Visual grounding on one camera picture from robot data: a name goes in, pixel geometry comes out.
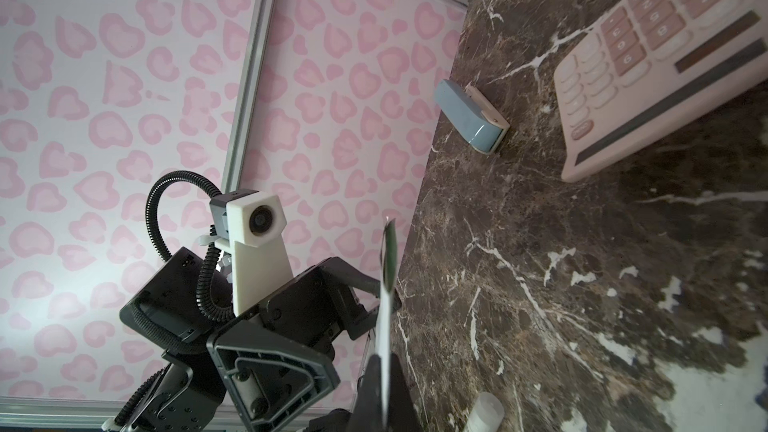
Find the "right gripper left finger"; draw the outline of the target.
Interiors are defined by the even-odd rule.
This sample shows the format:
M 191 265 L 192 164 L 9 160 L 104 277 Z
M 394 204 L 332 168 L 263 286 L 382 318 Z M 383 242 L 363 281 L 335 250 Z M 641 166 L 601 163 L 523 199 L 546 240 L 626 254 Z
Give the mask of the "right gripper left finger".
M 384 430 L 381 358 L 370 357 L 362 377 L 358 398 L 346 425 L 347 432 Z

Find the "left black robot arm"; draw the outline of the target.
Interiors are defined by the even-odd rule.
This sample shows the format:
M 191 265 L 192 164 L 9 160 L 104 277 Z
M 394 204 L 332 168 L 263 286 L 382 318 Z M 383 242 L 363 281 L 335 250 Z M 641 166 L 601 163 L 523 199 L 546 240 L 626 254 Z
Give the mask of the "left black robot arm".
M 160 231 L 160 200 L 180 182 L 209 198 L 204 255 L 171 251 Z M 295 274 L 286 224 L 280 199 L 268 192 L 224 193 L 192 171 L 152 186 L 145 225 L 162 266 L 119 315 L 162 349 L 165 365 L 105 430 L 200 431 L 230 398 L 247 430 L 280 431 L 339 386 L 334 340 L 375 327 L 378 313 L 358 293 L 379 295 L 382 287 L 338 257 Z

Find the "white glue stick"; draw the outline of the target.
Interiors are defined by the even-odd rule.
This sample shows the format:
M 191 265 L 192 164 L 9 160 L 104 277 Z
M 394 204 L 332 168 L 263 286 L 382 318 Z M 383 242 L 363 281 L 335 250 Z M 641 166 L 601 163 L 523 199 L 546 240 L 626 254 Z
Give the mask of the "white glue stick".
M 463 432 L 497 432 L 504 417 L 502 402 L 489 392 L 481 392 L 473 404 Z

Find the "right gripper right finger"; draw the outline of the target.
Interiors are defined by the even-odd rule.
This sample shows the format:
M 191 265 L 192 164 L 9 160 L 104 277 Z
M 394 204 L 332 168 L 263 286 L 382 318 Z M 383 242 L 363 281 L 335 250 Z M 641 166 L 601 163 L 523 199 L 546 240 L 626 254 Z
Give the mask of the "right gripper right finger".
M 396 354 L 390 356 L 387 431 L 422 432 L 405 374 Z

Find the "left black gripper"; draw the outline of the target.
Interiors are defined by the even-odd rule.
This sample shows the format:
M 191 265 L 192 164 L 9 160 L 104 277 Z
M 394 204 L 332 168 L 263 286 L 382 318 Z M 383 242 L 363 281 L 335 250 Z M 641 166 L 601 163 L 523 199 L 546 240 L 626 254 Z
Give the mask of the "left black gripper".
M 341 258 L 312 266 L 214 332 L 207 349 L 249 431 L 280 431 L 340 383 L 334 340 L 377 324 L 378 280 Z

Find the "green bordered floral letter card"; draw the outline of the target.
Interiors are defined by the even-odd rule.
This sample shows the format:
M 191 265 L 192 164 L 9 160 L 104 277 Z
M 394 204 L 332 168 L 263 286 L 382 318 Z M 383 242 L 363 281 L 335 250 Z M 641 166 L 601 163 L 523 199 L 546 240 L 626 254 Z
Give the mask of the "green bordered floral letter card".
M 386 218 L 380 250 L 382 277 L 380 281 L 380 303 L 376 325 L 376 355 L 380 359 L 380 398 L 382 428 L 388 430 L 388 412 L 391 382 L 391 317 L 395 305 L 395 284 L 397 280 L 398 243 L 396 220 Z

